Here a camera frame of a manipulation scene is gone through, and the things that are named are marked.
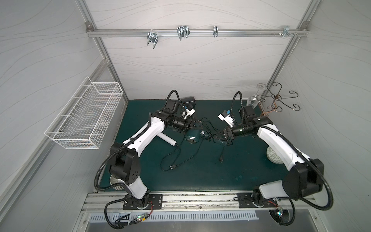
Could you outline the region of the green hair dryer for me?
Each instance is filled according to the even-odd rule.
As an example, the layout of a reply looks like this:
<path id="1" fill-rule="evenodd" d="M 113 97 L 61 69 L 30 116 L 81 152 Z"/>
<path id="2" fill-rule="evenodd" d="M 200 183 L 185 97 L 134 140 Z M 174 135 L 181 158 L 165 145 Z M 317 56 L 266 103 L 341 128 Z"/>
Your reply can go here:
<path id="1" fill-rule="evenodd" d="M 186 135 L 185 140 L 190 144 L 196 144 L 200 141 L 201 137 L 205 135 L 205 131 L 200 129 L 190 129 Z"/>

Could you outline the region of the black hair dryer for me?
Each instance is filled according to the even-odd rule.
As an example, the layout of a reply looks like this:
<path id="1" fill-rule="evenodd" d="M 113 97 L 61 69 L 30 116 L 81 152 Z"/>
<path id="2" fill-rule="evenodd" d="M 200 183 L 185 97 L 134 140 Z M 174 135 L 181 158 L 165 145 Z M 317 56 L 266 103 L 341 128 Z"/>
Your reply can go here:
<path id="1" fill-rule="evenodd" d="M 181 102 L 182 102 L 182 105 L 188 110 L 194 109 L 196 105 L 196 100 L 194 97 L 182 98 Z"/>

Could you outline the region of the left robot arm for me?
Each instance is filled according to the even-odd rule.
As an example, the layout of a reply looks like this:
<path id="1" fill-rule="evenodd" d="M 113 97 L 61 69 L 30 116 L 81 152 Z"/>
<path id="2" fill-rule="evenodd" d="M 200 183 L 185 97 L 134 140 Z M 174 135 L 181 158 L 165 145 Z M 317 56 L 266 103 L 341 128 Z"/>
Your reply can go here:
<path id="1" fill-rule="evenodd" d="M 94 177 L 94 188 L 97 192 L 116 187 L 122 187 L 131 197 L 142 200 L 148 193 L 148 188 L 140 177 L 140 156 L 155 137 L 161 137 L 172 146 L 177 142 L 171 138 L 164 138 L 162 132 L 166 128 L 173 128 L 179 133 L 195 128 L 194 97 L 180 98 L 176 90 L 172 90 L 165 99 L 164 106 L 149 113 L 148 122 L 131 138 L 123 143 L 115 143 L 111 147 L 110 155 L 99 167 Z M 100 186 L 100 176 L 104 169 L 108 169 L 117 182 L 107 187 Z"/>

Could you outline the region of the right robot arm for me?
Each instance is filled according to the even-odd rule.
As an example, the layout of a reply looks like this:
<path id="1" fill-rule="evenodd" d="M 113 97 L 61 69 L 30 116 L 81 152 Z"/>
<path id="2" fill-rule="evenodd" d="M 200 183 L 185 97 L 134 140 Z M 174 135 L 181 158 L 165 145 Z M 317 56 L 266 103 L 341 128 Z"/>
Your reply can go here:
<path id="1" fill-rule="evenodd" d="M 223 130 L 227 142 L 238 136 L 256 133 L 273 149 L 288 170 L 284 179 L 259 185 L 253 190 L 251 198 L 256 207 L 263 207 L 268 200 L 273 198 L 301 200 L 322 211 L 330 210 L 333 207 L 334 197 L 329 183 L 324 177 L 323 162 L 303 154 L 281 134 L 268 117 L 258 117 L 250 106 L 244 105 L 240 109 L 240 124 L 236 122 L 231 109 L 224 111 L 218 117 L 228 124 Z M 324 206 L 316 205 L 305 199 L 306 196 L 319 193 L 323 189 L 328 197 Z"/>

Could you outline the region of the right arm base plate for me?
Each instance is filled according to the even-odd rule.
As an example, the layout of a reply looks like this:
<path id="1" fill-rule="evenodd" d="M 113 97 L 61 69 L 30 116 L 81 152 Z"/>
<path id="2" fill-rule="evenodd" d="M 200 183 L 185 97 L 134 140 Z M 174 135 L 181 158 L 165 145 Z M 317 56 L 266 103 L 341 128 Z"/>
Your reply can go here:
<path id="1" fill-rule="evenodd" d="M 257 191 L 237 193 L 233 200 L 238 202 L 239 208 L 276 208 L 278 206 L 276 200 L 273 198 L 265 199 Z"/>

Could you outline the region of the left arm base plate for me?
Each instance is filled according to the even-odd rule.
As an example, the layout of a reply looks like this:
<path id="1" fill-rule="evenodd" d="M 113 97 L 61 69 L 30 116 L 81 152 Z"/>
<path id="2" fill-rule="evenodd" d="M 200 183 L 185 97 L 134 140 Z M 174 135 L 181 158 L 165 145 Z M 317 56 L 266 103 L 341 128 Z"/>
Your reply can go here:
<path id="1" fill-rule="evenodd" d="M 123 210 L 162 209 L 162 200 L 162 194 L 148 193 L 143 199 L 136 199 L 131 196 L 124 201 Z"/>

